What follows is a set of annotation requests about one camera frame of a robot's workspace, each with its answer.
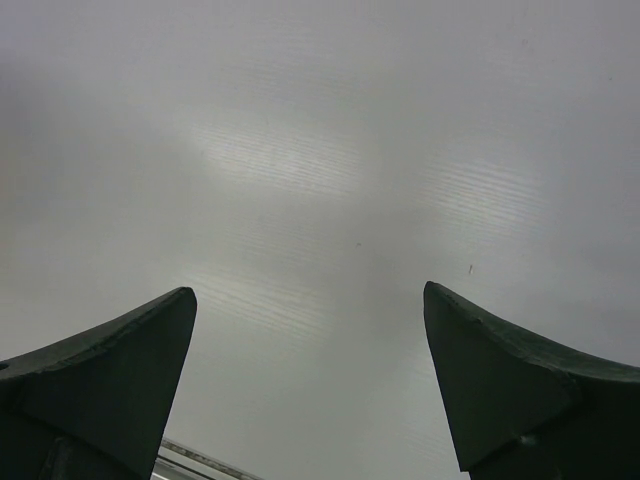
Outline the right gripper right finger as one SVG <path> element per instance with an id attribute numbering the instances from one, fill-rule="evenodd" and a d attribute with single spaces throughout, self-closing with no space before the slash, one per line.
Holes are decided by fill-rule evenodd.
<path id="1" fill-rule="evenodd" d="M 456 458 L 473 479 L 636 479 L 639 370 L 423 292 Z"/>

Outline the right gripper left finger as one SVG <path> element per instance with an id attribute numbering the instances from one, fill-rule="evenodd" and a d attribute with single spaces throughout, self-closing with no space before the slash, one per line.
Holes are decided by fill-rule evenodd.
<path id="1" fill-rule="evenodd" d="M 196 311 L 177 288 L 2 361 L 2 478 L 150 478 Z"/>

